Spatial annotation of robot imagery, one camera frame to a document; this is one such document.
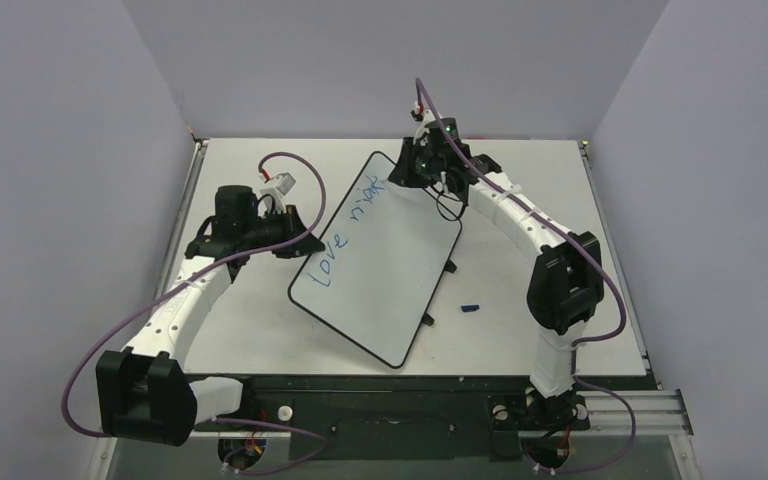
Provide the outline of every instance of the wall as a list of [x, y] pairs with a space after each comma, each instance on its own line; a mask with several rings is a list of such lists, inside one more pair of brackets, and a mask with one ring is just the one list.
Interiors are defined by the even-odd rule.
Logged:
[[768, 478], [768, 2], [672, 0], [592, 146], [703, 474]]
[[192, 148], [118, 0], [0, 0], [0, 479], [83, 477], [60, 392], [152, 295]]
[[588, 138], [666, 0], [123, 0], [196, 135]]

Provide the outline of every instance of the purple hose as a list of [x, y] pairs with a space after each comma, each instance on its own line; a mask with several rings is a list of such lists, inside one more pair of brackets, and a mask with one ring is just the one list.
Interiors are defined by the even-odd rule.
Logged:
[[[464, 155], [464, 153], [461, 151], [460, 148], [458, 148], [458, 145], [455, 143], [455, 140], [452, 138], [451, 135], [449, 135], [449, 132], [446, 131], [443, 125], [443, 121], [440, 118], [440, 112], [437, 111], [437, 107], [434, 106], [434, 102], [431, 100], [431, 95], [428, 94], [428, 90], [425, 89], [425, 85], [422, 84], [422, 80], [419, 78], [416, 79], [416, 89], [418, 92], [422, 94], [422, 97], [425, 98], [426, 103], [428, 104], [429, 110], [431, 110], [431, 113], [434, 114], [434, 120], [437, 122], [437, 125], [440, 127], [440, 132], [443, 134], [443, 137], [446, 139], [446, 143], [449, 144], [450, 147], [452, 147], [452, 150], [455, 151], [455, 153], [460, 157], [461, 161], [464, 163], [464, 165], [473, 173], [476, 177], [483, 180], [487, 185], [490, 185], [491, 188], [496, 190], [499, 193], [504, 193], [505, 189], [500, 187], [496, 182], [490, 180], [487, 178], [486, 175], [481, 173], [477, 168], [475, 168], [475, 165], [472, 164], [472, 162]], [[531, 213], [531, 216], [534, 217], [538, 222], [540, 222], [542, 225], [544, 225], [546, 228], [557, 234], [559, 237], [563, 238], [567, 243], [572, 245], [578, 253], [581, 254], [582, 257], [587, 261], [587, 263], [590, 264], [591, 267], [593, 267], [596, 272], [599, 274], [600, 277], [602, 277], [603, 280], [605, 280], [605, 284], [608, 285], [608, 288], [611, 290], [611, 293], [614, 295], [614, 298], [617, 300], [617, 307], [620, 311], [620, 321], [619, 325], [617, 325], [617, 328], [615, 328], [613, 331], [604, 333], [602, 335], [594, 335], [592, 337], [582, 337], [579, 339], [576, 339], [572, 342], [572, 346], [576, 347], [578, 345], [581, 345], [584, 342], [601, 342], [603, 340], [608, 340], [611, 338], [616, 337], [620, 333], [622, 333], [623, 330], [625, 330], [625, 325], [627, 321], [627, 313], [625, 308], [625, 302], [623, 302], [622, 295], [620, 295], [620, 290], [617, 288], [617, 285], [614, 283], [614, 281], [611, 279], [610, 276], [608, 276], [607, 273], [605, 273], [605, 270], [602, 268], [602, 266], [599, 264], [598, 261], [596, 261], [595, 258], [593, 258], [589, 253], [587, 253], [587, 250], [584, 249], [578, 242], [576, 242], [569, 234], [558, 228], [556, 225], [554, 225], [552, 222], [546, 220], [542, 215], [540, 215], [537, 212], [532, 212], [532, 209], [524, 202], [522, 199], [518, 198], [515, 195], [511, 195], [508, 198], [514, 201], [517, 205], [519, 205], [520, 208], [525, 210], [527, 213]], [[591, 472], [593, 470], [598, 470], [600, 468], [607, 467], [608, 465], [613, 464], [617, 460], [619, 460], [623, 455], [628, 453], [629, 449], [631, 449], [631, 445], [634, 443], [634, 437], [637, 434], [637, 428], [636, 428], [636, 419], [634, 417], [634, 410], [631, 408], [631, 405], [622, 398], [620, 395], [617, 395], [616, 393], [602, 388], [597, 387], [596, 385], [591, 385], [580, 378], [578, 378], [577, 375], [575, 375], [575, 366], [576, 366], [576, 355], [575, 350], [572, 352], [572, 372], [573, 372], [573, 378], [575, 379], [575, 382], [581, 385], [584, 388], [588, 388], [591, 390], [596, 390], [602, 393], [607, 393], [608, 395], [611, 395], [612, 397], [616, 398], [620, 402], [622, 402], [623, 405], [625, 405], [625, 408], [628, 409], [628, 414], [631, 416], [631, 435], [629, 436], [628, 442], [623, 446], [620, 451], [614, 455], [613, 457], [605, 460], [604, 462], [598, 463], [596, 465], [587, 466], [587, 467], [578, 467], [578, 468], [570, 468], [570, 469], [562, 469], [562, 470], [556, 470], [557, 473], [583, 473], [583, 472]]]
[[[298, 433], [300, 435], [305, 435], [307, 437], [313, 438], [315, 440], [319, 440], [322, 442], [322, 447], [317, 448], [316, 450], [303, 455], [289, 463], [286, 463], [284, 465], [279, 465], [274, 468], [269, 468], [266, 470], [260, 470], [257, 472], [249, 472], [246, 470], [240, 470], [238, 473], [240, 475], [271, 475], [273, 473], [283, 472], [284, 470], [288, 470], [290, 468], [293, 468], [301, 463], [304, 463], [311, 458], [319, 455], [320, 453], [324, 452], [325, 449], [328, 448], [328, 439], [323, 437], [322, 435], [319, 435], [318, 433], [311, 432], [309, 430], [304, 430], [301, 428], [291, 427], [289, 425], [279, 425], [277, 423], [268, 423], [268, 422], [261, 422], [258, 420], [245, 420], [245, 419], [238, 419], [238, 418], [217, 418], [214, 420], [214, 422], [222, 424], [231, 424], [231, 425], [251, 425], [255, 427], [261, 427], [261, 428], [271, 428], [274, 430], [283, 430], [285, 432], [292, 432], [292, 433]], [[225, 458], [222, 459], [223, 462], [230, 465], [231, 459], [233, 459], [235, 456], [239, 455], [243, 451], [245, 451], [246, 447], [240, 447], [236, 450], [233, 450], [228, 453], [228, 455], [225, 455]]]
[[[313, 229], [316, 228], [317, 225], [319, 225], [320, 220], [322, 220], [322, 216], [325, 214], [325, 182], [322, 181], [322, 176], [319, 175], [319, 172], [313, 167], [313, 165], [310, 164], [310, 162], [308, 162], [304, 158], [294, 153], [289, 153], [289, 152], [274, 152], [263, 157], [260, 160], [260, 162], [257, 164], [258, 171], [262, 171], [263, 164], [266, 163], [266, 161], [269, 160], [270, 158], [274, 158], [274, 157], [292, 158], [294, 160], [301, 162], [304, 166], [310, 169], [311, 172], [313, 172], [313, 176], [316, 177], [316, 181], [319, 183], [319, 193], [322, 197], [322, 202], [319, 205], [319, 213], [316, 214], [316, 219], [313, 221], [313, 223], [310, 224], [310, 227], [308, 227], [307, 230], [305, 230], [299, 236], [293, 239], [287, 240], [286, 242], [278, 243], [276, 245], [270, 245], [268, 247], [255, 248], [245, 252], [235, 253], [234, 255], [229, 255], [225, 258], [219, 259], [216, 262], [211, 263], [210, 265], [194, 273], [187, 280], [188, 282], [193, 282], [197, 280], [199, 277], [201, 277], [202, 275], [206, 274], [207, 272], [217, 267], [220, 267], [222, 265], [225, 265], [226, 263], [236, 260], [238, 258], [248, 257], [250, 255], [255, 255], [257, 253], [271, 252], [273, 250], [279, 250], [284, 247], [289, 247], [294, 243], [300, 242], [305, 236], [307, 236], [307, 234], [311, 233]], [[103, 337], [101, 337], [95, 343], [95, 345], [90, 347], [90, 350], [83, 356], [83, 358], [81, 358], [81, 360], [78, 362], [78, 365], [75, 367], [75, 370], [73, 370], [72, 374], [69, 376], [69, 381], [66, 382], [66, 388], [63, 389], [63, 395], [60, 397], [60, 413], [63, 415], [63, 420], [66, 421], [66, 424], [69, 425], [69, 427], [71, 427], [72, 430], [82, 435], [86, 435], [88, 437], [101, 438], [101, 437], [107, 436], [107, 434], [105, 434], [104, 432], [96, 432], [93, 430], [88, 430], [78, 425], [78, 422], [76, 422], [75, 419], [72, 418], [72, 414], [69, 412], [69, 394], [72, 393], [72, 387], [75, 386], [75, 381], [78, 379], [78, 375], [80, 375], [84, 367], [87, 366], [92, 356], [95, 355], [95, 353], [98, 352], [101, 349], [101, 347], [104, 346], [105, 343], [107, 343], [111, 338], [113, 338], [114, 335], [119, 333], [123, 328], [125, 328], [126, 326], [134, 322], [136, 319], [140, 318], [143, 314], [145, 314], [152, 308], [160, 305], [161, 303], [181, 293], [181, 291], [183, 291], [188, 286], [189, 286], [189, 283], [182, 282], [178, 284], [178, 286], [174, 287], [173, 289], [169, 290], [163, 295], [157, 297], [157, 299], [155, 299], [153, 302], [149, 303], [145, 307], [132, 313], [128, 318], [119, 322], [119, 324], [113, 327], [112, 330], [110, 330]]]

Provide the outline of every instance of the purple cable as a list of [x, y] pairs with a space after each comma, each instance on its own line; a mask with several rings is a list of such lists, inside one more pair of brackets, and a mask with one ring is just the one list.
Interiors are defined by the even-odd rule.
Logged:
[[[434, 102], [431, 100], [431, 95], [428, 94], [428, 90], [425, 89], [425, 85], [422, 84], [422, 80], [419, 78], [416, 79], [416, 89], [417, 92], [421, 93], [422, 97], [425, 98], [425, 101], [428, 103], [428, 109], [431, 110], [431, 113], [434, 115], [434, 120], [437, 122], [437, 125], [440, 127], [440, 132], [443, 133], [443, 137], [446, 139], [446, 143], [449, 144], [450, 147], [452, 147], [452, 150], [455, 151], [455, 153], [460, 157], [461, 161], [464, 163], [464, 165], [473, 173], [476, 177], [483, 180], [487, 185], [490, 185], [491, 188], [496, 190], [499, 193], [504, 193], [505, 189], [503, 189], [501, 186], [499, 186], [496, 182], [490, 180], [487, 178], [486, 175], [481, 173], [477, 168], [475, 168], [475, 165], [472, 164], [472, 162], [469, 160], [469, 158], [464, 155], [464, 153], [461, 151], [460, 148], [458, 148], [458, 145], [455, 143], [455, 140], [452, 138], [451, 135], [449, 135], [449, 132], [446, 131], [443, 125], [443, 121], [440, 118], [440, 112], [437, 111], [437, 107], [434, 106]], [[591, 267], [593, 267], [596, 272], [599, 274], [600, 277], [602, 277], [603, 280], [605, 280], [605, 284], [608, 285], [608, 288], [611, 290], [611, 293], [614, 295], [614, 298], [617, 300], [617, 307], [620, 311], [620, 321], [619, 325], [617, 325], [617, 328], [614, 329], [611, 332], [604, 333], [602, 335], [594, 335], [592, 337], [582, 337], [572, 342], [573, 348], [581, 345], [584, 342], [601, 342], [603, 340], [608, 340], [611, 338], [614, 338], [618, 336], [620, 333], [622, 333], [623, 330], [625, 330], [625, 325], [627, 321], [627, 313], [625, 308], [625, 302], [623, 302], [622, 295], [620, 295], [619, 288], [617, 288], [617, 285], [614, 283], [614, 281], [611, 279], [610, 276], [605, 272], [605, 270], [602, 268], [601, 265], [599, 265], [599, 262], [596, 261], [595, 258], [593, 258], [589, 253], [587, 253], [587, 250], [584, 249], [578, 242], [576, 242], [569, 234], [552, 224], [552, 222], [546, 220], [542, 215], [540, 215], [537, 212], [532, 212], [532, 208], [529, 207], [522, 199], [518, 198], [515, 195], [511, 195], [508, 198], [514, 201], [520, 208], [525, 210], [527, 213], [531, 213], [531, 216], [534, 217], [538, 222], [540, 222], [542, 225], [544, 225], [546, 228], [557, 234], [559, 237], [563, 238], [567, 243], [572, 245], [572, 247], [578, 251], [578, 253], [581, 254], [582, 257], [587, 261], [587, 263], [590, 264]], [[607, 467], [608, 465], [613, 464], [620, 458], [622, 458], [623, 455], [628, 453], [628, 451], [631, 449], [631, 445], [634, 443], [634, 437], [637, 435], [637, 424], [636, 419], [634, 417], [634, 410], [631, 408], [631, 405], [622, 398], [620, 395], [602, 387], [598, 387], [596, 385], [589, 384], [580, 378], [578, 378], [577, 375], [575, 375], [575, 367], [576, 367], [576, 353], [575, 349], [572, 351], [572, 372], [573, 372], [573, 378], [575, 379], [575, 382], [581, 385], [584, 388], [590, 389], [590, 390], [596, 390], [602, 393], [606, 393], [617, 400], [619, 400], [625, 408], [628, 410], [629, 416], [631, 416], [631, 435], [629, 435], [628, 442], [623, 446], [623, 448], [620, 449], [619, 452], [617, 452], [616, 455], [613, 457], [598, 463], [596, 465], [587, 466], [587, 467], [579, 467], [579, 468], [570, 468], [565, 470], [555, 470], [557, 473], [583, 473], [583, 472], [591, 472], [593, 470], [598, 470], [600, 468]]]
[[[258, 421], [258, 420], [245, 420], [245, 419], [238, 419], [238, 418], [217, 418], [217, 419], [214, 420], [214, 422], [220, 423], [220, 424], [222, 424], [222, 423], [231, 424], [231, 425], [252, 425], [252, 426], [261, 427], [261, 428], [272, 428], [272, 429], [275, 429], [275, 430], [283, 430], [285, 432], [292, 432], [292, 433], [298, 433], [299, 435], [305, 435], [305, 436], [313, 438], [315, 440], [319, 440], [319, 441], [321, 441], [323, 443], [322, 447], [320, 447], [320, 448], [318, 448], [318, 449], [316, 449], [316, 450], [314, 450], [314, 451], [312, 451], [312, 452], [310, 452], [310, 453], [308, 453], [306, 455], [303, 455], [303, 456], [301, 456], [301, 457], [299, 457], [299, 458], [297, 458], [297, 459], [295, 459], [295, 460], [293, 460], [293, 461], [291, 461], [289, 463], [286, 463], [284, 465], [281, 465], [281, 466], [278, 466], [278, 467], [274, 467], [274, 468], [269, 468], [269, 469], [266, 469], [266, 470], [261, 470], [261, 471], [258, 471], [258, 472], [249, 472], [249, 471], [246, 471], [246, 470], [240, 470], [238, 472], [240, 475], [252, 475], [252, 476], [254, 476], [254, 475], [270, 475], [270, 474], [273, 474], [273, 473], [283, 472], [284, 470], [288, 470], [290, 468], [293, 468], [293, 467], [295, 467], [295, 466], [297, 466], [297, 465], [299, 465], [301, 463], [304, 463], [304, 462], [310, 460], [311, 458], [319, 455], [320, 453], [324, 452], [325, 449], [328, 448], [328, 439], [323, 437], [322, 435], [319, 435], [318, 433], [311, 432], [309, 430], [304, 430], [304, 429], [301, 429], [301, 428], [291, 427], [289, 425], [279, 425], [277, 423], [261, 422], [261, 421]], [[230, 465], [231, 464], [231, 459], [234, 458], [235, 456], [239, 455], [243, 451], [245, 451], [245, 449], [246, 449], [246, 447], [240, 447], [240, 448], [238, 448], [236, 450], [231, 451], [230, 453], [228, 453], [228, 455], [225, 455], [225, 458], [222, 459], [222, 461], [225, 462], [226, 464]]]
[[73, 370], [72, 374], [69, 376], [69, 381], [66, 382], [66, 388], [63, 389], [63, 395], [60, 397], [60, 413], [63, 415], [63, 420], [66, 421], [66, 424], [69, 425], [69, 427], [71, 427], [72, 430], [82, 435], [86, 435], [88, 437], [95, 437], [95, 438], [107, 437], [107, 434], [105, 434], [104, 432], [96, 432], [93, 430], [88, 430], [78, 425], [78, 422], [76, 422], [75, 419], [72, 418], [72, 414], [69, 412], [69, 394], [72, 393], [72, 387], [75, 386], [75, 381], [78, 379], [78, 375], [80, 375], [84, 367], [87, 366], [92, 356], [95, 355], [95, 353], [98, 352], [101, 349], [101, 347], [104, 346], [105, 343], [107, 343], [111, 338], [113, 338], [114, 335], [119, 333], [123, 328], [128, 326], [130, 323], [134, 322], [136, 319], [140, 318], [144, 313], [160, 305], [161, 303], [169, 300], [175, 295], [181, 293], [181, 291], [183, 291], [185, 288], [189, 286], [189, 283], [187, 282], [193, 282], [197, 280], [199, 277], [201, 277], [202, 275], [206, 274], [207, 272], [217, 267], [220, 267], [222, 265], [225, 265], [226, 263], [236, 260], [238, 258], [248, 257], [250, 255], [255, 255], [258, 253], [271, 252], [273, 250], [279, 250], [284, 247], [289, 247], [290, 245], [293, 245], [294, 243], [301, 241], [307, 234], [311, 233], [313, 229], [316, 228], [317, 225], [319, 225], [320, 220], [322, 220], [322, 216], [325, 214], [325, 182], [322, 181], [322, 176], [319, 175], [319, 172], [316, 171], [316, 169], [313, 167], [313, 165], [310, 164], [310, 162], [308, 162], [304, 158], [294, 153], [289, 153], [289, 152], [274, 152], [263, 157], [260, 160], [260, 162], [257, 164], [258, 171], [263, 171], [263, 164], [266, 163], [266, 161], [269, 160], [270, 158], [274, 158], [274, 157], [292, 158], [294, 160], [301, 162], [304, 166], [310, 169], [311, 172], [313, 172], [313, 176], [316, 177], [316, 181], [319, 182], [319, 193], [322, 198], [322, 202], [319, 205], [319, 213], [316, 214], [316, 219], [313, 221], [313, 223], [310, 224], [310, 227], [308, 227], [307, 230], [302, 232], [299, 236], [293, 239], [287, 240], [286, 242], [270, 245], [268, 247], [255, 248], [252, 250], [247, 250], [245, 252], [235, 253], [234, 255], [229, 255], [225, 258], [217, 260], [214, 263], [211, 263], [210, 265], [194, 273], [186, 282], [182, 282], [178, 284], [178, 286], [174, 287], [173, 289], [169, 290], [163, 295], [157, 297], [157, 299], [155, 299], [153, 302], [137, 310], [125, 320], [122, 320], [121, 322], [119, 322], [119, 324], [113, 327], [112, 330], [110, 330], [109, 332], [107, 332], [107, 334], [101, 337], [101, 339], [99, 339], [99, 341], [97, 341], [95, 345], [90, 347], [90, 350], [83, 356], [83, 358], [81, 358], [81, 361], [78, 362], [78, 365], [75, 367], [75, 370]]

